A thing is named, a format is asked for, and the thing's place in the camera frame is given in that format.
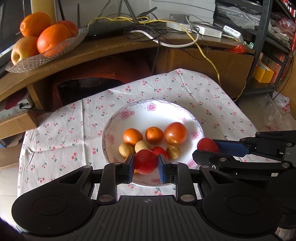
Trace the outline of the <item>red cherry tomato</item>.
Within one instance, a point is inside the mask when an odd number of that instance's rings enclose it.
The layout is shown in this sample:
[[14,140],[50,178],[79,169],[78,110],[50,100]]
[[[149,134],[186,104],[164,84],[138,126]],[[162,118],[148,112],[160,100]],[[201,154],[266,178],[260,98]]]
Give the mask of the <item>red cherry tomato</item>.
[[140,174],[152,173],[158,166],[158,157],[151,151],[142,149],[134,156],[134,168]]
[[218,145],[210,138],[202,138],[197,144],[197,149],[201,151],[219,153]]
[[166,150],[160,146],[155,146],[152,148],[152,151],[156,154],[156,155],[159,155],[159,154],[163,154],[166,158],[166,160],[168,160],[168,154],[166,152]]

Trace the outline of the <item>tan longan fruit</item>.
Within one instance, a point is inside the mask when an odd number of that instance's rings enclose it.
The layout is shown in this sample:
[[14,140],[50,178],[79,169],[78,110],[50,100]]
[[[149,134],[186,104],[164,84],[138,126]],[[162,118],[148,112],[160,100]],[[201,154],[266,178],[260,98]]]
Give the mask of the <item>tan longan fruit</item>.
[[138,141],[134,146],[134,150],[136,153],[138,153],[140,150],[151,150],[151,149],[152,149],[151,145],[145,140]]
[[126,143],[122,143],[119,145],[118,152],[124,158],[127,158],[129,155],[135,153],[134,148]]
[[169,159],[175,160],[181,156],[181,148],[178,145],[168,145],[166,148]]

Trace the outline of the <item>large red tomato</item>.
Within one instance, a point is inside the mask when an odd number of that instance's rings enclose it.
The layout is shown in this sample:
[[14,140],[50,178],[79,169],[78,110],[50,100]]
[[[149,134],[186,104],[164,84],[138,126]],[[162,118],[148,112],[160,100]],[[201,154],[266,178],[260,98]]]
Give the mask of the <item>large red tomato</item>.
[[180,122],[169,124],[164,130],[164,139],[168,144],[182,144],[187,138],[187,129]]

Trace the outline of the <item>oval orange kumquat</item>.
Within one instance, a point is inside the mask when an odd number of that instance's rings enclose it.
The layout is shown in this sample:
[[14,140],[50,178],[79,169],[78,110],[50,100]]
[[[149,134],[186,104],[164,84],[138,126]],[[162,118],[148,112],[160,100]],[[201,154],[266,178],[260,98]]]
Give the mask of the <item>oval orange kumquat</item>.
[[129,128],[127,129],[124,133],[123,133],[123,141],[124,143],[131,145],[131,146],[135,146],[135,144],[138,141],[143,140],[143,136],[142,133],[135,129],[135,128]]

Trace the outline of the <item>clear plastic bag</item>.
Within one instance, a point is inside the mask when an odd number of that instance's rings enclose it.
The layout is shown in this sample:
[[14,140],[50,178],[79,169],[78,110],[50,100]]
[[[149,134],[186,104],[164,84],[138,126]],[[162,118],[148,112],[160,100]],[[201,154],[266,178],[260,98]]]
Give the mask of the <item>clear plastic bag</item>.
[[264,123],[272,131],[290,131],[292,124],[285,117],[290,113],[290,99],[275,91],[263,98]]

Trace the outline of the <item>white floral porcelain bowl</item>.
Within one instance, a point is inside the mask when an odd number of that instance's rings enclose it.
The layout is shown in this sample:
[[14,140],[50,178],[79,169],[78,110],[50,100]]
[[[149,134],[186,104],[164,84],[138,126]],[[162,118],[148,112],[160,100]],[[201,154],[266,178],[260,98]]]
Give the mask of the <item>white floral porcelain bowl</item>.
[[192,154],[204,131],[185,108],[165,100],[147,99],[127,104],[107,121],[102,150],[107,162],[123,162],[132,152],[150,149],[169,161],[196,168]]

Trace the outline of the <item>yellow box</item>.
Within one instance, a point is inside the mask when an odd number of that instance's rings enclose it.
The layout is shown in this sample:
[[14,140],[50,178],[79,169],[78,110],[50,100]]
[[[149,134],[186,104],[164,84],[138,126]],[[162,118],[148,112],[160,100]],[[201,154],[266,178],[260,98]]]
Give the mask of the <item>yellow box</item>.
[[255,67],[253,78],[259,83],[270,83],[274,75],[274,71],[263,63]]

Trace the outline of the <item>red plastic item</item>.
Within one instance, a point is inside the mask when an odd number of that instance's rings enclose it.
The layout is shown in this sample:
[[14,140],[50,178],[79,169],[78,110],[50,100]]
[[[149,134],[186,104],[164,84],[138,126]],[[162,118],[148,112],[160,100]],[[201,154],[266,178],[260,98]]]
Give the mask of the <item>red plastic item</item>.
[[245,47],[241,44],[238,44],[234,49],[230,50],[232,53],[244,54],[246,52]]

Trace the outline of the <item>black metal shelf rack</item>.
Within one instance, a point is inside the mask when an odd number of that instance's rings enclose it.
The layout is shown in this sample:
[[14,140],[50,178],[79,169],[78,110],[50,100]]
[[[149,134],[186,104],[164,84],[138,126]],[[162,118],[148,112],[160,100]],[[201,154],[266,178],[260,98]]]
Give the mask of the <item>black metal shelf rack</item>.
[[[252,28],[239,26],[239,22],[245,22],[249,18],[248,11],[259,14],[258,24]],[[216,1],[214,22],[227,25],[243,35],[245,41],[253,43],[254,60],[248,77],[241,90],[236,95],[271,94],[279,86],[281,80],[288,71],[292,62],[292,41],[280,38],[278,33],[271,32],[271,20],[273,18],[287,18],[292,22],[295,17],[289,12],[283,1]],[[256,64],[259,62],[260,54],[274,61],[278,66],[275,78],[270,83],[259,83],[252,77]]]

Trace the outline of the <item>white adapter box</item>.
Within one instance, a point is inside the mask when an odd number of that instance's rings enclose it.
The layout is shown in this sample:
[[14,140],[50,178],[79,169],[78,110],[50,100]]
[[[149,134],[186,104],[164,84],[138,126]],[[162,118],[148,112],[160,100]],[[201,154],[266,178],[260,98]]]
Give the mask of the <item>white adapter box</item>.
[[237,39],[241,44],[244,44],[243,36],[239,31],[229,27],[228,25],[225,25],[223,27],[223,31],[225,33],[227,33],[229,36],[234,37],[235,39]]

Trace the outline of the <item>white power strip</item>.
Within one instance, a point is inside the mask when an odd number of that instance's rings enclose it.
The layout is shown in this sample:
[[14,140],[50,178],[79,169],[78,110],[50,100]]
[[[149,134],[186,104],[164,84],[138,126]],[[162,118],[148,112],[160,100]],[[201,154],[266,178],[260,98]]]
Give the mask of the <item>white power strip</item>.
[[189,24],[179,24],[179,23],[166,23],[166,26],[170,29],[177,30],[179,32],[188,31],[189,33],[196,33],[203,36],[214,37],[221,39],[222,32],[216,30],[212,27],[203,26],[203,25],[189,25]]

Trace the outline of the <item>glass fruit dish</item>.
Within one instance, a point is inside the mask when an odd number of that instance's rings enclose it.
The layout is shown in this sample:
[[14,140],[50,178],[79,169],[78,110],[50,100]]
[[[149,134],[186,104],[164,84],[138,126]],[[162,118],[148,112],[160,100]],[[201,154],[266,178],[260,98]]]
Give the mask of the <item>glass fruit dish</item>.
[[37,69],[76,48],[86,37],[89,29],[86,27],[80,28],[78,30],[78,34],[76,37],[72,37],[64,40],[63,42],[56,45],[54,48],[32,57],[25,58],[21,60],[19,63],[14,65],[12,61],[10,61],[5,70],[10,73],[24,73],[34,69]]

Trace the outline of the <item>large orange front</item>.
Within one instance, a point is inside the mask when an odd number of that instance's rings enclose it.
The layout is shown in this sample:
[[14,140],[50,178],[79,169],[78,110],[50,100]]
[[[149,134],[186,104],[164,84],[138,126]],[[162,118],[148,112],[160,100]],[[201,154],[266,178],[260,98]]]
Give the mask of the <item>large orange front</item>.
[[71,37],[69,29],[63,24],[54,24],[43,30],[37,40],[40,54],[47,52]]

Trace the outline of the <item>large orange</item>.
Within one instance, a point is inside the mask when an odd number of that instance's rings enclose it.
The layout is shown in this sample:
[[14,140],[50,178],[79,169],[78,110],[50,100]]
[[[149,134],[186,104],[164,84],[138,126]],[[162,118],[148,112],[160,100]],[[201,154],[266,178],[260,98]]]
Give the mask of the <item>large orange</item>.
[[51,19],[46,13],[36,12],[26,16],[21,24],[20,31],[24,37],[39,37],[51,25]]
[[71,37],[69,29],[63,24],[54,24],[43,30],[37,40],[40,54],[47,52]]

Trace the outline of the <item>yellow red apple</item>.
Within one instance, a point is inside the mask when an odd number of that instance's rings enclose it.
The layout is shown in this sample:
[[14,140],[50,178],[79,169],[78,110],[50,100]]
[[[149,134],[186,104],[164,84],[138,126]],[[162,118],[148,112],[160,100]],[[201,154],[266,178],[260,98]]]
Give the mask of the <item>yellow red apple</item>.
[[37,49],[37,37],[27,36],[19,39],[11,52],[11,61],[14,65],[21,60],[39,54]]

